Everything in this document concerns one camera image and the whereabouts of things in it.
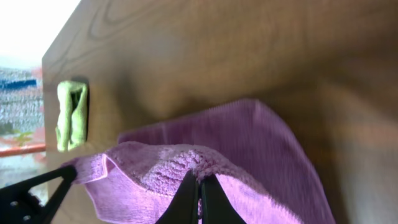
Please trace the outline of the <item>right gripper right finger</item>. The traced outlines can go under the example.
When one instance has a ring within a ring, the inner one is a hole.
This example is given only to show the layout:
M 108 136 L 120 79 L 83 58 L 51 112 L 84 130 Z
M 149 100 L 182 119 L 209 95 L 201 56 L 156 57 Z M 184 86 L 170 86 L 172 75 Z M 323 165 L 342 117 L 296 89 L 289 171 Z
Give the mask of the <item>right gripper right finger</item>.
M 216 175 L 200 184 L 202 224 L 246 224 L 229 202 Z

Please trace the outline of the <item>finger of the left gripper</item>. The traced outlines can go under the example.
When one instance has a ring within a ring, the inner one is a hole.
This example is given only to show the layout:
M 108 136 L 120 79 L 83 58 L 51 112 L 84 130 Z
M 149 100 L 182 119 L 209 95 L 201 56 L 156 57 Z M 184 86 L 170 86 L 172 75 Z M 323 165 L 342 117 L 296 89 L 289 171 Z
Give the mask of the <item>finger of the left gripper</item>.
M 1 189 L 1 224 L 50 224 L 77 171 L 63 166 Z

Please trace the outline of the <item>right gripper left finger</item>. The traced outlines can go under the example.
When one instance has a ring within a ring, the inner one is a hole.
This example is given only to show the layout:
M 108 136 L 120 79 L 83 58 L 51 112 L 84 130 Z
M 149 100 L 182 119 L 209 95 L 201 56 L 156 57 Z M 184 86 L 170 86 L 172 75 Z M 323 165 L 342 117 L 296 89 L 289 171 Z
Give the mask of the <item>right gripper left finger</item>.
M 156 224 L 197 224 L 198 182 L 189 170 L 183 178 L 170 205 Z

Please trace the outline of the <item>purple cloth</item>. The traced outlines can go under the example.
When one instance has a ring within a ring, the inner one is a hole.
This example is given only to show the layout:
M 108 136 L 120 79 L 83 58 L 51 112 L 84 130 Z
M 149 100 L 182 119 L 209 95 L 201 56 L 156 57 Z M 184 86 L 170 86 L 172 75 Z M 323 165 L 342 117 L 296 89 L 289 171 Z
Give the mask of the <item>purple cloth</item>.
M 215 175 L 246 223 L 333 223 L 322 183 L 289 127 L 257 100 L 238 100 L 120 135 L 77 157 L 98 218 L 154 223 L 185 174 Z

